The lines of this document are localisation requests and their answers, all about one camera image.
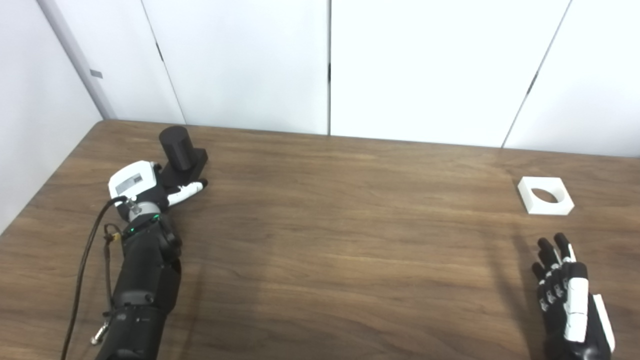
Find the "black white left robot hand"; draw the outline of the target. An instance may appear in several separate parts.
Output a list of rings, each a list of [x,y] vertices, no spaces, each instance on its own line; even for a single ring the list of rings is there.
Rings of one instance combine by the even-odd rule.
[[[116,209],[124,221],[131,223],[141,215],[164,214],[208,186],[205,178],[187,184],[167,185],[162,180],[163,170],[157,162],[137,161],[111,176],[110,198],[116,199]]]

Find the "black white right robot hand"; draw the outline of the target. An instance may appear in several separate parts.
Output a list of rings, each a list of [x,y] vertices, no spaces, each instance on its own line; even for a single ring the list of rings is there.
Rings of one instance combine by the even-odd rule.
[[[538,239],[536,302],[545,330],[547,360],[610,360],[616,340],[601,294],[590,290],[588,268],[563,233],[554,244]]]

